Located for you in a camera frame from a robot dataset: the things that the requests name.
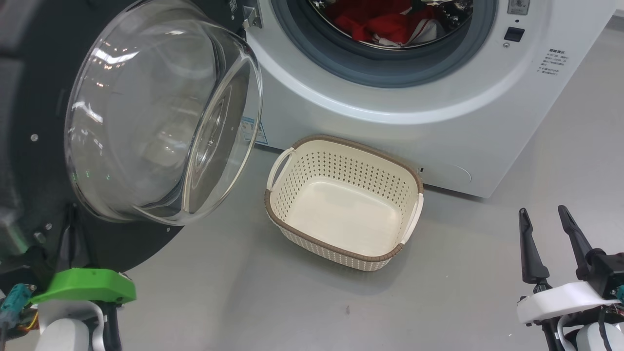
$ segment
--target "floor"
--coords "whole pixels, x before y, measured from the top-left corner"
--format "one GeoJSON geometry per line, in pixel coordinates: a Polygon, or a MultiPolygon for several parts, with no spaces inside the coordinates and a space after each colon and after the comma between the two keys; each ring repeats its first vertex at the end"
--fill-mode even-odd
{"type": "Polygon", "coordinates": [[[427,189],[411,241],[377,272],[286,240],[263,205],[277,155],[255,150],[221,207],[129,272],[139,299],[120,313],[124,349],[546,350],[515,314],[532,290],[517,213],[529,211],[552,285],[575,281],[560,204],[595,247],[624,250],[622,57],[624,32],[604,30],[494,195],[427,189]]]}

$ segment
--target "cable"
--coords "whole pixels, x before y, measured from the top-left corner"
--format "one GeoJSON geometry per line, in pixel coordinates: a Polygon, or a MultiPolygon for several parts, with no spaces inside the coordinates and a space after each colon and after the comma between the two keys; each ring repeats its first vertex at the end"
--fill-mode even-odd
{"type": "Polygon", "coordinates": [[[30,331],[32,327],[35,325],[35,323],[37,322],[37,319],[39,319],[39,311],[35,313],[35,316],[32,318],[31,324],[28,327],[26,327],[26,330],[30,331]]]}
{"type": "Polygon", "coordinates": [[[600,310],[600,315],[598,315],[598,330],[600,331],[602,342],[605,344],[605,349],[607,351],[613,351],[613,349],[611,348],[611,344],[609,344],[609,339],[607,338],[607,330],[605,329],[605,315],[606,314],[607,314],[607,310],[602,308],[600,310]]]}

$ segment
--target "white basket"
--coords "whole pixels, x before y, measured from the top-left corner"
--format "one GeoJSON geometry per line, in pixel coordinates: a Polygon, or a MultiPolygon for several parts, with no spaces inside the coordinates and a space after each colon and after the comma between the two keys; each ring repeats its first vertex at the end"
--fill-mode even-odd
{"type": "Polygon", "coordinates": [[[418,174],[403,163],[351,141],[313,136],[277,158],[265,206],[292,242],[371,271],[384,267],[409,239],[422,191],[418,174]]]}

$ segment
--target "green mount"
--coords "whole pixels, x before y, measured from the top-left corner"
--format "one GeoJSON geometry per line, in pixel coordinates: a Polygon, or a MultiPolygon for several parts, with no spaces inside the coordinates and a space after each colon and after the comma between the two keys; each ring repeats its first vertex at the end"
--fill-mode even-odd
{"type": "Polygon", "coordinates": [[[136,299],[134,283],[113,270],[72,268],[55,274],[47,291],[31,298],[31,302],[82,300],[125,304],[136,299]]]}

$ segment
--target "perforated basket wall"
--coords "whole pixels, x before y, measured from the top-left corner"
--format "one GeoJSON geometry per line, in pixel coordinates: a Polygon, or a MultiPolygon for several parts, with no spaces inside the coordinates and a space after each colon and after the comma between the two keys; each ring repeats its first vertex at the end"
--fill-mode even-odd
{"type": "Polygon", "coordinates": [[[384,267],[401,251],[420,216],[423,186],[418,174],[383,153],[335,137],[309,137],[297,142],[293,149],[292,160],[281,170],[278,182],[268,184],[265,192],[271,220],[289,240],[326,259],[366,271],[384,267]],[[394,249],[380,256],[365,256],[332,246],[288,225],[285,220],[291,206],[307,182],[317,177],[344,182],[394,203],[401,214],[394,249]]]}

